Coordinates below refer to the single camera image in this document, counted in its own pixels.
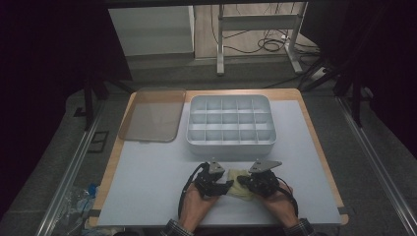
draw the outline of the small object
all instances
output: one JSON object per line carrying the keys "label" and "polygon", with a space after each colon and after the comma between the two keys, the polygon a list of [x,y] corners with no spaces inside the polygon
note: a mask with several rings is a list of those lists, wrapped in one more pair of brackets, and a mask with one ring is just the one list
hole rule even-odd
{"label": "small object", "polygon": [[227,195],[244,201],[251,201],[254,198],[254,193],[237,181],[238,176],[250,177],[250,174],[247,170],[229,169],[227,180],[233,180],[234,182]]}

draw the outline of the gray floor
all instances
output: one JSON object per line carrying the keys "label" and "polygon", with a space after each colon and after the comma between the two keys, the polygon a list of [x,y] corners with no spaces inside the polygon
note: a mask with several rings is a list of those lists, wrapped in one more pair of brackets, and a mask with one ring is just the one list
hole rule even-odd
{"label": "gray floor", "polygon": [[[213,60],[176,60],[172,63],[165,61],[153,66],[149,62],[145,69],[139,66],[140,63],[135,58],[131,58],[129,64],[135,81],[127,84],[136,89],[160,86],[185,89],[258,89],[294,77],[285,57],[228,59],[224,77],[216,76]],[[275,87],[295,88],[298,82],[293,80]],[[330,81],[304,93],[303,97],[350,219],[345,226],[315,227],[328,235],[407,235],[332,96],[333,85],[334,82]],[[103,153],[86,155],[74,182],[74,186],[80,188],[86,188],[90,183],[99,184],[129,98],[119,88],[107,86],[111,95],[105,101],[97,131],[108,131],[109,138]],[[0,223],[0,235],[25,236],[36,232],[84,133],[85,120],[73,117],[76,108],[83,104],[81,91],[68,99],[67,113],[61,126],[41,162],[5,214]],[[362,120],[389,174],[415,209],[417,188],[413,180],[417,177],[416,159],[376,117],[366,102],[362,104]]]}

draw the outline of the cable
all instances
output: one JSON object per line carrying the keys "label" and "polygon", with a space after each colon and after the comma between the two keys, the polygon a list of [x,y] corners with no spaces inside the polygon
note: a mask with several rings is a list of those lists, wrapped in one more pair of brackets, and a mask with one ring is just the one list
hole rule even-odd
{"label": "cable", "polygon": [[304,76],[304,74],[298,75],[298,76],[296,76],[296,77],[293,77],[293,78],[288,79],[288,80],[285,80],[285,81],[281,81],[281,82],[278,82],[278,83],[272,84],[272,85],[267,86],[267,87],[263,87],[263,89],[268,89],[268,88],[272,88],[272,87],[274,87],[274,86],[279,86],[279,85],[285,84],[285,83],[287,83],[287,82],[290,82],[290,81],[296,80],[296,79],[300,78],[301,76]]}
{"label": "cable", "polygon": [[[279,4],[276,5],[275,13],[279,12],[281,6],[282,6],[282,4],[281,5],[279,5]],[[211,22],[212,36],[213,36],[215,42],[218,44],[217,38],[215,37],[214,26],[213,26],[213,22],[212,22],[212,6],[210,6],[210,22]],[[250,31],[250,30],[240,31],[240,32],[237,32],[237,33],[229,35],[229,36],[224,36],[223,38],[229,38],[229,37],[236,36],[236,35],[248,32],[248,31]],[[269,34],[269,32],[270,32],[270,30],[268,30],[267,33],[264,33],[264,38],[262,38],[258,41],[259,48],[256,49],[256,50],[253,50],[253,51],[243,51],[243,50],[240,50],[238,48],[231,47],[231,46],[223,46],[223,47],[224,48],[229,48],[229,49],[241,52],[241,53],[245,53],[245,54],[255,53],[255,52],[261,51],[262,49],[264,49],[267,52],[277,52],[284,46],[286,40],[282,41],[282,40],[279,40],[279,39],[268,38],[269,36],[271,36],[271,34]]]}

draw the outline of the black cable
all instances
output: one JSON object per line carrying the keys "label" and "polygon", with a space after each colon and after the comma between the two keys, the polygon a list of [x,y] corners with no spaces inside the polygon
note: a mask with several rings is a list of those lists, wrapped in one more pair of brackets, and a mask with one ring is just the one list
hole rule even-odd
{"label": "black cable", "polygon": [[237,33],[229,35],[229,36],[224,36],[223,38],[226,39],[226,38],[233,37],[233,36],[248,32],[248,31],[250,31],[250,30],[244,30],[244,31],[241,31],[241,32],[237,32]]}
{"label": "black cable", "polygon": [[[275,13],[277,13],[279,11],[280,6],[282,6],[282,4],[281,5],[279,5],[279,4],[276,5]],[[212,36],[214,37],[215,42],[218,44],[217,38],[215,37],[215,33],[214,33],[214,26],[213,26],[213,23],[212,23],[212,6],[210,6],[210,21],[211,21]],[[229,37],[232,37],[232,36],[235,36],[235,35],[238,35],[238,34],[245,33],[247,31],[249,31],[249,30],[241,31],[241,32],[238,32],[238,33],[235,33],[235,34],[229,35],[227,37],[223,37],[223,38],[229,38]],[[270,30],[268,30],[267,34],[264,34],[264,36],[265,36],[264,38],[262,38],[258,41],[259,48],[254,50],[254,51],[243,51],[243,50],[237,49],[235,47],[224,46],[224,45],[223,45],[223,48],[229,48],[229,49],[236,50],[238,52],[246,53],[246,54],[255,53],[255,52],[261,51],[262,49],[264,49],[265,51],[268,51],[268,52],[277,52],[284,46],[286,40],[282,41],[282,40],[279,40],[279,39],[268,38],[268,33],[269,32],[270,32]],[[275,48],[275,49],[268,48],[268,46],[271,46],[271,45],[277,46],[277,48]]]}
{"label": "black cable", "polygon": [[291,188],[289,187],[289,185],[283,180],[283,179],[281,179],[281,178],[279,178],[279,177],[276,177],[278,180],[280,180],[280,181],[282,181],[285,185],[286,185],[286,187],[288,188],[288,190],[289,190],[289,193],[292,195],[292,191],[291,191]]}
{"label": "black cable", "polygon": [[263,87],[263,89],[268,89],[268,88],[271,88],[271,87],[274,87],[274,86],[279,86],[279,85],[285,84],[285,83],[287,83],[287,82],[290,82],[290,81],[296,80],[296,79],[300,78],[300,77],[301,77],[301,76],[303,76],[303,75],[304,75],[304,74],[301,74],[301,75],[298,75],[298,76],[293,77],[293,78],[291,78],[291,79],[288,79],[288,80],[285,80],[285,81],[281,81],[281,82],[278,82],[278,83],[272,84],[272,85],[267,86],[267,87]]}
{"label": "black cable", "polygon": [[207,165],[209,165],[207,162],[201,163],[194,170],[193,174],[191,174],[190,177],[188,178],[187,183],[185,184],[183,190],[181,191],[181,197],[180,197],[180,201],[178,203],[178,218],[181,217],[181,210],[182,210],[182,206],[184,204],[184,198],[185,198],[185,195],[187,194],[188,188],[190,187],[191,183],[193,183],[194,176],[196,175],[197,171],[199,171],[200,168],[203,168]]}

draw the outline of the floor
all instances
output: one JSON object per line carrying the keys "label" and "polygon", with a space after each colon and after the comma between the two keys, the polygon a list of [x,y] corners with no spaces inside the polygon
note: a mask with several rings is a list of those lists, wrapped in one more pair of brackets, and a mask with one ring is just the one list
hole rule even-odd
{"label": "floor", "polygon": [[[261,6],[258,8],[258,12],[268,8],[268,5]],[[236,11],[236,6],[226,7],[226,10],[232,14],[232,11]],[[243,7],[238,6],[238,10],[242,14],[246,13]],[[197,11],[207,13],[209,7],[197,9]],[[203,38],[210,39],[209,25],[206,25],[206,28],[206,36]],[[259,36],[262,37],[262,34],[255,36],[255,38],[259,38]],[[242,40],[237,39],[236,42],[228,43],[236,45],[236,47],[242,46],[245,50],[257,49],[249,45],[245,47],[246,43],[239,44],[242,43]],[[276,55],[279,53],[243,57],[243,54],[232,54],[236,53],[233,51],[226,52],[226,55],[231,56],[225,60],[226,73],[223,77],[218,77],[215,74],[215,60],[211,59],[215,56],[215,49],[211,46],[213,42],[203,44],[211,47],[206,52],[199,54],[199,57],[205,59],[143,61],[137,58],[128,58],[134,81],[126,82],[126,84],[135,89],[143,87],[180,87],[184,89],[296,88],[299,84],[288,58],[285,54]],[[315,225],[315,228],[328,235],[411,235],[405,230],[380,179],[375,174],[360,143],[353,135],[340,105],[336,102],[331,91],[334,83],[335,81],[329,81],[312,91],[304,92],[303,98],[348,211],[349,222],[344,226]],[[89,145],[90,151],[87,151],[84,156],[78,174],[72,182],[73,193],[76,190],[86,189],[91,183],[99,185],[129,99],[129,95],[121,89],[113,85],[107,85],[107,87],[110,90],[110,97],[103,102],[100,120],[96,127],[98,132],[108,132],[107,142],[102,151],[97,151],[99,148],[95,144]],[[94,104],[94,107],[98,107],[98,104],[99,101]],[[366,101],[361,105],[364,131],[399,192],[402,193],[411,209],[415,211],[417,209],[417,186],[414,180],[417,179],[417,160],[378,119]],[[39,224],[55,196],[55,191],[85,135],[85,119],[74,117],[77,108],[83,106],[82,91],[73,94],[67,100],[66,115],[42,160],[9,211],[4,215],[0,223],[0,235],[29,236],[37,232]],[[69,204],[69,198],[65,198],[64,202]],[[72,224],[60,224],[59,227],[52,227],[48,233],[67,235],[67,232],[73,227]],[[148,236],[155,235],[157,230],[145,229],[141,233],[145,232]]]}

